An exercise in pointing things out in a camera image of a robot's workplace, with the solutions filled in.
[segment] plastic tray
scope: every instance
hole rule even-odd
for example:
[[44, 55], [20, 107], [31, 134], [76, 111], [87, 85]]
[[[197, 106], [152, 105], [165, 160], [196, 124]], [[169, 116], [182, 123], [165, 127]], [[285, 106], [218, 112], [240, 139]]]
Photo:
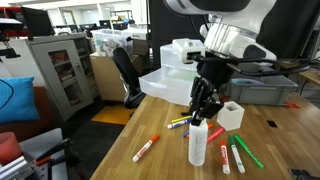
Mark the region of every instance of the plastic tray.
[[159, 70], [140, 77], [142, 92], [171, 103], [189, 106], [190, 93], [197, 72], [162, 66]]

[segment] marker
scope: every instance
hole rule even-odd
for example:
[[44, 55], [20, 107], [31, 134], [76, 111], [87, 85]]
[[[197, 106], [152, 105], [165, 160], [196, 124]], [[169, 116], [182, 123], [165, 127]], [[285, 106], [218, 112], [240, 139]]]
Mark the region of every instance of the marker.
[[231, 149], [232, 149], [232, 152], [233, 152], [233, 156], [234, 156], [234, 159], [236, 160], [238, 169], [239, 169], [239, 171], [240, 171], [241, 173], [244, 173], [244, 172], [245, 172], [245, 169], [244, 169], [244, 166], [243, 166], [242, 161], [241, 161], [241, 159], [240, 159], [240, 155], [239, 155], [237, 146], [234, 144], [234, 141], [233, 141], [232, 136], [229, 136], [229, 143], [230, 143], [230, 145], [231, 145]]
[[233, 137], [239, 142], [239, 144], [247, 151], [247, 153], [252, 157], [252, 159], [258, 164], [260, 168], [264, 168], [262, 162], [251, 152], [249, 147], [245, 144], [245, 142], [241, 139], [238, 134], [234, 134]]
[[[212, 128], [212, 127], [213, 127], [213, 124], [208, 124], [208, 129], [210, 129], [210, 128]], [[185, 133], [183, 133], [182, 136], [189, 138], [189, 131], [186, 131]]]
[[187, 123], [189, 123], [191, 121], [192, 121], [192, 118], [185, 119], [183, 121], [179, 121], [179, 122], [176, 122], [176, 123], [169, 124], [168, 128], [171, 129], [171, 128], [179, 127], [179, 126], [187, 124]]
[[159, 134], [153, 135], [153, 137], [140, 149], [140, 151], [132, 158], [133, 162], [137, 162], [139, 158], [150, 148], [151, 144], [154, 143], [159, 137]]
[[217, 129], [213, 134], [211, 134], [208, 139], [207, 139], [207, 144], [214, 139], [215, 137], [217, 137], [219, 134], [221, 134], [224, 131], [224, 128], [221, 127], [219, 129]]
[[221, 155], [222, 155], [222, 170], [225, 174], [230, 174], [230, 167], [229, 167], [229, 160], [228, 160], [228, 153], [227, 153], [227, 146], [226, 141], [220, 141], [220, 148], [221, 148]]
[[171, 122], [172, 123], [176, 123], [176, 122], [183, 121], [183, 120], [189, 119], [189, 118], [192, 118], [192, 116], [185, 116], [185, 117], [182, 117], [182, 118], [179, 118], [179, 119], [174, 119]]

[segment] carpet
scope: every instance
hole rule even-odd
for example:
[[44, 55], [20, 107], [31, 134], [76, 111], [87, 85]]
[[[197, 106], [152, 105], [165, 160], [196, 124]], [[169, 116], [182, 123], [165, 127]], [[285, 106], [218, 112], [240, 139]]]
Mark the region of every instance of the carpet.
[[92, 118], [92, 121], [126, 125], [135, 110], [126, 109], [123, 105], [106, 106]]

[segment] black office chair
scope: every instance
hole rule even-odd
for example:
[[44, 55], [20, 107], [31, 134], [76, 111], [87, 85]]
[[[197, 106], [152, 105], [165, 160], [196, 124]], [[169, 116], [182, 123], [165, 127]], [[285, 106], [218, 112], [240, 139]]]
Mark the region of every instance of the black office chair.
[[137, 108], [146, 95], [140, 90], [137, 71], [134, 69], [127, 52], [121, 47], [113, 51], [113, 61], [121, 73], [120, 78], [124, 82], [126, 90], [124, 106], [128, 109]]

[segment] wooden desk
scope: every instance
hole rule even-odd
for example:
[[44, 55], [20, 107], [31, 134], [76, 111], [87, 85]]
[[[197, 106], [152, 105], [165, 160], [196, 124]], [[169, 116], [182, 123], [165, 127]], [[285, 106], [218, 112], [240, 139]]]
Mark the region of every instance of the wooden desk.
[[299, 73], [299, 75], [305, 78], [307, 81], [320, 86], [320, 71], [318, 69], [310, 69], [308, 71]]
[[[292, 168], [320, 176], [320, 110], [296, 93], [290, 94], [288, 101], [301, 108], [241, 105], [245, 108], [241, 129], [224, 132], [210, 142], [205, 164], [195, 167], [188, 161], [188, 139], [182, 138], [188, 126], [167, 129], [171, 120], [179, 118], [180, 112], [186, 111], [187, 107], [146, 96], [91, 179], [275, 180], [292, 179], [288, 173]], [[275, 121], [278, 128], [271, 128], [267, 120]], [[215, 124], [209, 129], [210, 134], [219, 127], [216, 117], [208, 123]], [[159, 133], [160, 138], [134, 163], [133, 156], [155, 133]], [[260, 169], [237, 144], [246, 172], [238, 171], [229, 148], [231, 173], [223, 174], [219, 142], [233, 133], [244, 139], [265, 165], [264, 169]]]

